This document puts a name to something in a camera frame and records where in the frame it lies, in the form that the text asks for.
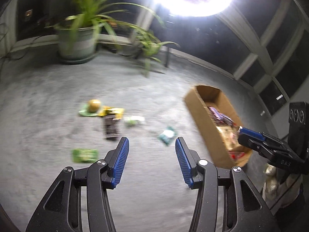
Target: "blue ribbed pad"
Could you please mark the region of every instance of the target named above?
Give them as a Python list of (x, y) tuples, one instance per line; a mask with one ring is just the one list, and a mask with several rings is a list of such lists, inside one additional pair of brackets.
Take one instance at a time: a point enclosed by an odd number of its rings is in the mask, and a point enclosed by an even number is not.
[(255, 131), (252, 131), (252, 130), (249, 130), (249, 129), (246, 129), (246, 128), (240, 129), (239, 133), (240, 134), (246, 134), (246, 135), (251, 136), (253, 138), (257, 138), (258, 140), (265, 141), (265, 138), (261, 133), (258, 133), (258, 132), (255, 132)]
[(123, 169), (125, 168), (126, 160), (129, 153), (129, 140), (126, 139), (123, 143), (119, 156), (114, 166), (112, 186), (115, 188), (119, 184)]
[(179, 161), (180, 169), (183, 175), (184, 182), (188, 184), (189, 187), (193, 186), (193, 180), (191, 177), (191, 166), (188, 162), (188, 159), (184, 153), (182, 145), (178, 139), (176, 139), (175, 150), (177, 154), (177, 158)]

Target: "camera lens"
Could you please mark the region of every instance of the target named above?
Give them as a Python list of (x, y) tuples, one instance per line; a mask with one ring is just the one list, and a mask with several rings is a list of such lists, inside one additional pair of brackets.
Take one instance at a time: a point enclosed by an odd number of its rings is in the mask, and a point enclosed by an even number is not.
[(289, 118), (292, 119), (293, 118), (293, 110), (290, 110), (290, 114), (289, 114)]
[(295, 110), (294, 110), (294, 121), (295, 121), (295, 122), (298, 121), (298, 117), (299, 117), (299, 115), (298, 115), (298, 110), (295, 109)]
[(300, 123), (303, 123), (304, 122), (304, 112), (303, 111), (300, 111), (300, 114), (299, 114), (299, 121)]

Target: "spider plant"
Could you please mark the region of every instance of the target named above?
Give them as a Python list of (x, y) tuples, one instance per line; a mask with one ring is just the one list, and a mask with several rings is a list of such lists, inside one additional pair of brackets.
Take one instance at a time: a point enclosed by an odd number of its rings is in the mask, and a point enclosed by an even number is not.
[(150, 71), (150, 61), (151, 59), (161, 63), (161, 60), (153, 57), (157, 54), (160, 48), (166, 44), (175, 44), (180, 47), (177, 43), (166, 41), (161, 42), (158, 38), (153, 35), (152, 31), (139, 31), (136, 36), (137, 41), (140, 42), (145, 59), (145, 76), (148, 77)]
[(72, 1), (76, 5), (79, 14), (67, 17), (65, 19), (67, 23), (62, 24), (66, 25), (65, 27), (63, 27), (60, 24), (56, 25), (56, 28), (70, 29), (71, 45), (74, 41), (76, 41), (77, 30), (80, 28), (93, 27), (93, 37), (97, 39), (100, 28), (104, 27), (107, 33), (112, 36), (112, 40), (114, 42), (116, 33), (112, 27), (113, 25), (130, 27), (136, 29), (139, 32), (145, 31), (144, 29), (135, 24), (115, 20), (111, 16), (111, 14), (117, 12), (127, 12), (127, 10), (125, 9), (113, 10), (111, 9), (113, 5), (129, 4), (133, 6), (139, 6), (143, 9), (150, 11), (159, 20), (159, 22), (163, 24), (160, 17), (154, 11), (136, 3), (125, 3), (125, 2), (109, 3), (109, 0), (72, 0)]

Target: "brown box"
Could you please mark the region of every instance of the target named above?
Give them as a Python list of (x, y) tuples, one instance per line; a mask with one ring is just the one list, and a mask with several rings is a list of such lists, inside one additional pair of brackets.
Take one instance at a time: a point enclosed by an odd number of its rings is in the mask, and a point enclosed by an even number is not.
[(226, 169), (231, 169), (235, 165), (243, 167), (248, 162), (252, 150), (243, 147), (245, 155), (235, 163), (230, 158), (208, 109), (208, 106), (213, 106), (220, 113), (230, 117), (236, 125), (243, 126), (227, 96), (218, 88), (196, 85), (184, 97), (184, 101), (204, 139), (214, 165)]

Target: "silver pivot bolt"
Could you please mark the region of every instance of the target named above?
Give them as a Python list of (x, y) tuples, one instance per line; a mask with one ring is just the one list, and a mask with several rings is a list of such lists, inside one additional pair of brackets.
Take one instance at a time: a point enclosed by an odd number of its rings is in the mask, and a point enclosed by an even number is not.
[(239, 166), (235, 166), (233, 167), (233, 171), (239, 173), (241, 171), (241, 168)]
[(69, 173), (72, 171), (72, 168), (71, 167), (65, 167), (64, 170), (63, 170), (65, 173)]
[(104, 166), (105, 164), (106, 164), (106, 161), (103, 159), (97, 161), (97, 165), (99, 166)]
[(198, 163), (199, 163), (201, 166), (206, 166), (206, 165), (208, 164), (208, 161), (205, 160), (205, 159), (200, 159), (200, 160), (198, 161)]

